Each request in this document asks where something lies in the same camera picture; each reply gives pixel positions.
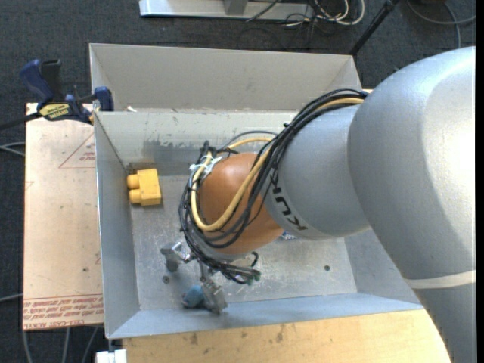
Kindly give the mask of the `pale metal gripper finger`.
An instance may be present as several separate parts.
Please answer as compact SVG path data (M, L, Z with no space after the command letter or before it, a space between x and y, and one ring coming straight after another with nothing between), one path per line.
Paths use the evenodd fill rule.
M168 247L162 247L160 252L165 258L167 270L171 273L178 271L181 264L190 262L190 253L184 248L181 242L177 242Z
M228 306L222 286L213 281L205 281L201 288L203 304L211 312L220 314Z

